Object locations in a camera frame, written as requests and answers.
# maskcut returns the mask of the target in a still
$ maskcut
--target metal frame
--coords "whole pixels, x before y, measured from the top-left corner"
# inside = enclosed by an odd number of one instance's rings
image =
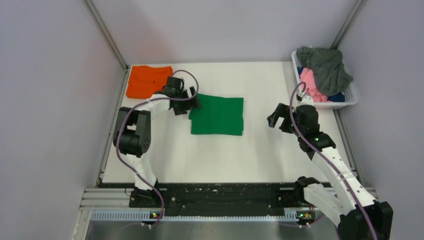
[[[88,209],[80,209],[76,217],[75,226],[72,232],[71,240],[85,240],[89,230],[92,211]]]
[[[356,0],[355,5],[353,5],[352,10],[350,11],[349,15],[346,18],[346,21],[344,21],[343,25],[340,28],[340,31],[338,31],[337,36],[335,37],[331,49],[338,49],[340,46],[340,43],[343,40],[343,37],[346,35],[346,33],[349,31],[349,29],[352,26],[353,21],[358,16],[358,13],[362,10],[364,7],[364,4],[367,2],[367,0]]]
[[[327,191],[331,194],[336,194],[332,187],[326,187]],[[374,187],[365,187],[365,189],[376,199],[378,199],[377,192]],[[280,190],[293,190],[292,187],[281,187]],[[131,209],[128,206],[130,196],[125,194],[124,188],[87,188],[82,195],[80,210],[124,210]],[[137,208],[139,210],[157,211],[159,208]],[[304,207],[290,207],[284,208],[285,210],[303,211]]]
[[[344,149],[346,150],[347,160],[349,161],[351,170],[353,174],[356,176],[358,181],[364,185],[363,179],[362,179],[362,171],[361,168],[358,166],[356,158],[355,158],[355,151],[352,149],[352,141],[349,137],[348,128],[344,124],[342,114],[339,110],[334,110],[334,116],[335,121],[337,122],[337,127],[341,135],[341,141],[343,142]]]
[[[113,117],[111,119],[109,132],[107,134],[107,137],[106,137],[106,140],[105,140],[105,143],[104,143],[104,147],[102,149],[103,154],[102,154],[102,157],[101,157],[101,164],[100,164],[99,172],[97,174],[97,178],[96,178],[95,184],[94,184],[95,187],[97,187],[99,185],[100,180],[103,178],[103,173],[105,172],[105,169],[106,169],[106,163],[108,161],[109,151],[111,149],[112,140],[113,140],[113,131],[114,131],[114,128],[115,128],[115,123],[117,121],[118,110],[121,107],[122,100],[124,98],[125,89],[127,87],[129,76],[130,76],[130,72],[127,69],[125,71],[123,79],[122,79],[122,84],[120,86],[118,100],[116,101],[116,105],[115,105],[115,108],[113,110]]]

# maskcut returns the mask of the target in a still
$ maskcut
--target pink cloth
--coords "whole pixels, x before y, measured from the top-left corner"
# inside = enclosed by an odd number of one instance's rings
[[[315,85],[314,72],[309,68],[303,68],[300,74],[300,81],[306,83],[306,93],[308,93],[314,102],[328,102],[328,96],[318,91]]]

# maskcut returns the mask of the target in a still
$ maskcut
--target white table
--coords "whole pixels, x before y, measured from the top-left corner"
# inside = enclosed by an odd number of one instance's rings
[[[152,67],[167,65],[155,64]],[[268,127],[267,117],[278,103],[289,104],[295,84],[291,62],[230,62],[171,64],[196,76],[199,92],[221,97],[244,98],[243,136],[192,135],[188,114],[174,116],[169,110],[152,122],[148,154],[153,172],[161,183],[264,183],[295,182],[298,177],[325,176],[301,151],[294,135]],[[185,87],[194,86],[186,73]],[[133,107],[143,100],[127,98],[122,106]],[[320,109],[321,130],[330,135],[349,166],[346,151],[331,109]],[[112,145],[103,183],[133,183],[134,174],[119,162]]]

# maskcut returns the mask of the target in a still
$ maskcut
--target white wall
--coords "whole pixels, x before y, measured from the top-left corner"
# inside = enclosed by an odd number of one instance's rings
[[[340,46],[359,89],[342,116],[398,240],[423,239],[423,11],[422,0],[368,1]]]
[[[281,61],[330,47],[356,0],[94,0],[128,64]]]
[[[0,239],[69,239],[123,71],[82,0],[0,3]]]

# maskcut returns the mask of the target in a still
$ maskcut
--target folded orange shirt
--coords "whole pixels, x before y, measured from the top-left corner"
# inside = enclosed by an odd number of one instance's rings
[[[128,80],[126,96],[131,99],[148,99],[162,90],[173,73],[170,66],[133,66]]]

